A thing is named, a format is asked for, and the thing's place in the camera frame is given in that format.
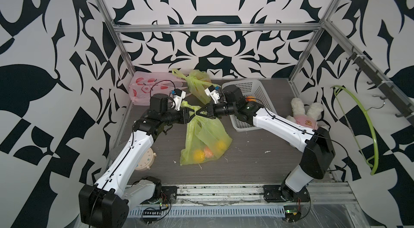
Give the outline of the green avocado plastic bag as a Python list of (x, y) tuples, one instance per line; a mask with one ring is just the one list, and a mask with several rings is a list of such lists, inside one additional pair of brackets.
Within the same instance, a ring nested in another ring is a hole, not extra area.
[[(187, 101), (181, 103), (181, 108), (194, 107)], [(180, 165), (195, 164), (193, 162), (193, 151), (203, 150), (209, 147), (214, 153), (211, 159), (205, 159), (205, 162), (215, 161), (220, 159), (225, 152), (216, 149), (216, 143), (224, 141), (230, 147), (232, 138), (227, 134), (222, 122), (219, 119), (209, 119), (196, 116), (187, 124), (187, 131), (185, 136), (185, 148), (181, 150)]]

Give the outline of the white plastic basket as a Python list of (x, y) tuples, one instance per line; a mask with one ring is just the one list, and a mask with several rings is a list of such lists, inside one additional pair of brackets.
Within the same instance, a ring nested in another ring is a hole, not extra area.
[[(241, 90), (243, 96), (245, 97), (251, 95), (256, 99), (261, 100), (263, 102), (263, 105), (269, 111), (275, 114), (277, 113), (261, 81), (254, 79), (230, 81), (224, 83), (222, 85), (222, 88), (224, 89), (230, 85), (235, 85), (236, 87), (238, 87)], [(242, 122), (238, 120), (235, 116), (230, 116), (230, 120), (232, 122), (233, 128), (239, 133), (259, 130), (258, 127), (254, 127), (249, 125), (248, 123)]]

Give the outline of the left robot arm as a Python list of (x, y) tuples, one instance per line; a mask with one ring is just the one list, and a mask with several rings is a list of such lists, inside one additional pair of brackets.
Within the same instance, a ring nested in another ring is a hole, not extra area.
[(139, 204), (158, 202), (161, 198), (161, 181), (146, 177), (127, 188), (131, 175), (157, 137), (166, 133), (165, 127), (187, 124), (191, 120), (188, 108), (181, 108), (185, 92), (176, 89), (172, 96), (154, 94), (150, 107), (135, 121), (132, 133), (123, 150), (112, 165), (95, 182), (85, 185), (79, 192), (80, 219), (95, 228), (120, 228), (128, 213)]

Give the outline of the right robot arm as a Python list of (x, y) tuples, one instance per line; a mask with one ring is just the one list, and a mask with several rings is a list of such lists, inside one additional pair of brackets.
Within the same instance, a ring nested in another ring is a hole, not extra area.
[(240, 88), (229, 85), (224, 90), (211, 85), (204, 90), (211, 101), (197, 111), (198, 116), (215, 118), (235, 116), (239, 121), (266, 130), (302, 152), (300, 163), (291, 171), (281, 189), (291, 194), (302, 191), (309, 182), (324, 178), (335, 150), (324, 128), (312, 129), (289, 121), (269, 111), (259, 99), (248, 100)]

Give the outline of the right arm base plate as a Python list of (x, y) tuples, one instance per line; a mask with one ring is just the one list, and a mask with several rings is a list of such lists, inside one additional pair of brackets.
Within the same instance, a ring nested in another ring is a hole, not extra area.
[(294, 192), (287, 185), (264, 185), (264, 200), (269, 203), (302, 203), (310, 202), (310, 194), (306, 187)]

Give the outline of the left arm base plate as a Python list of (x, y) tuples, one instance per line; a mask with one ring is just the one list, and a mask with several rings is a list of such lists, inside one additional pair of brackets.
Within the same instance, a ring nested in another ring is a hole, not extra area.
[(153, 197), (143, 201), (142, 204), (174, 203), (177, 199), (177, 186), (156, 187)]

